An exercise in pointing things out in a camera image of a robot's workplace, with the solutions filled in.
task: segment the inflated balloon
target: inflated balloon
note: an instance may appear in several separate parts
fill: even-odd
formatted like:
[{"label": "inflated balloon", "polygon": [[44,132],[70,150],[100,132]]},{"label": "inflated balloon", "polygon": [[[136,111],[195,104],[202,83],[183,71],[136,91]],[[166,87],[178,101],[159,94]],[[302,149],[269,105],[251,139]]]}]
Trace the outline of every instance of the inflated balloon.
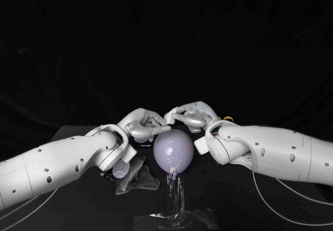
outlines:
[{"label": "inflated balloon", "polygon": [[194,141],[189,135],[179,129],[162,133],[156,138],[153,151],[159,166],[176,179],[194,158]]}]

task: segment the balloon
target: balloon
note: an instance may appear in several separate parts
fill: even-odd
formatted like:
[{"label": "balloon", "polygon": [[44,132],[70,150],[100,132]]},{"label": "balloon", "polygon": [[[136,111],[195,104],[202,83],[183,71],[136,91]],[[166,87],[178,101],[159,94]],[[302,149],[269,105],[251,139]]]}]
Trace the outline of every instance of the balloon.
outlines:
[{"label": "balloon", "polygon": [[194,158],[194,141],[179,129],[159,134],[155,141],[155,159],[162,169],[173,175],[185,171]]}]

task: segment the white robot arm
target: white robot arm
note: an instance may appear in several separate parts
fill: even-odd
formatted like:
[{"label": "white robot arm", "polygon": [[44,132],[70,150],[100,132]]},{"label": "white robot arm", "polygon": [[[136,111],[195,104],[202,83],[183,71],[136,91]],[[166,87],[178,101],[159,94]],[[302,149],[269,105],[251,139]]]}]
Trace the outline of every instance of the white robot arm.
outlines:
[{"label": "white robot arm", "polygon": [[[289,129],[240,126],[227,120],[208,120],[208,111],[194,110],[201,104],[205,103],[195,102],[178,107],[178,114],[171,115],[189,127],[205,129],[205,136],[195,141],[201,154],[211,152],[220,164],[244,165],[270,177],[333,186],[332,142]],[[186,115],[179,114],[185,111],[182,108],[189,111]]]},{"label": "white robot arm", "polygon": [[[153,127],[143,127],[146,122]],[[107,171],[120,159],[127,163],[137,154],[129,136],[152,137],[171,130],[166,124],[156,112],[139,108],[117,125],[103,125],[85,136],[51,142],[0,162],[0,210],[80,179],[90,167]]]}]

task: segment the table surface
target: table surface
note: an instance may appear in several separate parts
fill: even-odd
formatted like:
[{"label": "table surface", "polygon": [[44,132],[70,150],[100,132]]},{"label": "table surface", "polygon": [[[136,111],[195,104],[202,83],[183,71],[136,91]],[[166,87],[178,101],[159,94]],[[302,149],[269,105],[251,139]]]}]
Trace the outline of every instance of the table surface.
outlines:
[{"label": "table surface", "polygon": [[[96,126],[64,126],[52,141],[71,136],[85,135]],[[195,141],[204,132],[192,134],[188,126],[173,126],[183,130]],[[101,176],[98,167],[91,167],[80,180],[58,189],[51,200],[9,230],[18,231],[72,231],[110,230],[130,231],[134,216],[166,212],[168,173],[160,169],[153,148],[137,149],[137,156],[146,156],[145,165],[160,181],[159,190],[134,189],[124,195],[116,195],[116,186]],[[192,163],[183,172],[185,209],[211,208],[221,230],[331,230],[332,226],[309,227],[286,221],[267,207],[253,179],[253,171],[240,165],[220,165],[209,153],[199,155],[195,149]],[[274,210],[289,219],[319,224],[333,222],[333,208],[315,203],[293,193],[279,181],[256,174],[258,188]],[[333,201],[331,186],[284,181],[306,196]],[[0,230],[18,222],[44,203],[52,192],[44,194],[0,223]],[[0,216],[19,205],[5,209]]]}]

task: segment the robot forearm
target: robot forearm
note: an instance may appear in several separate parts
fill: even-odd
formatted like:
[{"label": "robot forearm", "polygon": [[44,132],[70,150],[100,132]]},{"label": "robot forearm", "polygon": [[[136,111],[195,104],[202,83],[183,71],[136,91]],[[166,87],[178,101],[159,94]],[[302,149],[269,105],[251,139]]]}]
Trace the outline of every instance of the robot forearm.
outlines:
[{"label": "robot forearm", "polygon": [[221,120],[195,144],[199,153],[209,151],[222,165],[240,164],[274,178],[333,186],[333,143],[289,129]]},{"label": "robot forearm", "polygon": [[91,166],[107,171],[120,158],[129,162],[136,153],[120,127],[106,125],[0,162],[0,210],[80,179]]}]

